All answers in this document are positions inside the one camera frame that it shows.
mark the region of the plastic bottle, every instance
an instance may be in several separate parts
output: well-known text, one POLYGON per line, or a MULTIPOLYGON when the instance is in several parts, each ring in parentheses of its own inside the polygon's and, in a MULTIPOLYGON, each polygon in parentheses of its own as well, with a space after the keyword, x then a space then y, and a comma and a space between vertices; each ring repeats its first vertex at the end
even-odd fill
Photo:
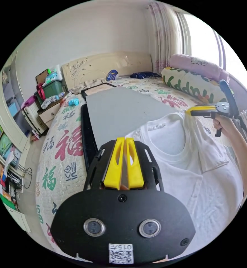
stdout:
POLYGON ((55 95, 56 100, 58 101, 64 96, 64 92, 59 93, 58 95, 55 95))
POLYGON ((73 99, 73 100, 70 100, 69 102, 68 102, 68 105, 69 106, 73 106, 73 105, 78 105, 80 102, 79 102, 79 100, 76 98, 76 99, 73 99))

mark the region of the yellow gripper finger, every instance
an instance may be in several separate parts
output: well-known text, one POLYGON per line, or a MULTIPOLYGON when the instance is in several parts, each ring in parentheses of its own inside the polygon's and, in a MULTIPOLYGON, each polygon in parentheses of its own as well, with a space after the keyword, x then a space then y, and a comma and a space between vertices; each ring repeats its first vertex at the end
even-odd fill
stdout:
POLYGON ((142 176, 137 151, 133 138, 126 138, 126 161, 127 161, 127 178, 128 188, 142 188, 144 186, 144 179, 142 176))
POLYGON ((124 138, 117 138, 110 159, 109 167, 104 179, 104 186, 106 188, 113 188, 120 190, 122 180, 123 156, 124 156, 124 138))
POLYGON ((189 108, 186 113, 191 115, 191 111, 207 111, 207 110, 216 110, 214 105, 201 105, 201 106, 193 106, 189 108))

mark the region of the headboard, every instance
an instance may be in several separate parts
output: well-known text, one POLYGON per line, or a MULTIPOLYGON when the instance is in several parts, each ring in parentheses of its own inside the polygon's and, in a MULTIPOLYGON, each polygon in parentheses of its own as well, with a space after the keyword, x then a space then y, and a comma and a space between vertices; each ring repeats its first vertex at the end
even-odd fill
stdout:
POLYGON ((62 66, 68 90, 85 81, 106 78, 110 70, 117 70, 120 76, 152 71, 151 56, 148 53, 120 51, 76 59, 62 66))

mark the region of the curtain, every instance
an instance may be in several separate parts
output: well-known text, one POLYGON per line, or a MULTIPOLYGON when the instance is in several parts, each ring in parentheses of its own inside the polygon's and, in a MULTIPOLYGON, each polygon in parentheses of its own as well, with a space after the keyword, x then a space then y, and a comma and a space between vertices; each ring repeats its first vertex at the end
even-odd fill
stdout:
POLYGON ((149 42, 153 63, 153 72, 161 73, 168 66, 169 58, 181 52, 179 25, 171 7, 162 2, 154 2, 149 6, 150 23, 149 42))

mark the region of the white t-shirt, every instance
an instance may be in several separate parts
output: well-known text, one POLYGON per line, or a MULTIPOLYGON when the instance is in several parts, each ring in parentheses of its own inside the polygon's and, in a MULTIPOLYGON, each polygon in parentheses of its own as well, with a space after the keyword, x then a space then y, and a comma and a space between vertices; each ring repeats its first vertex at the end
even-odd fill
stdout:
POLYGON ((196 234, 176 258, 211 243, 233 220, 243 199, 240 172, 225 146, 184 111, 148 122, 126 137, 149 146, 164 191, 180 200, 193 219, 196 234))

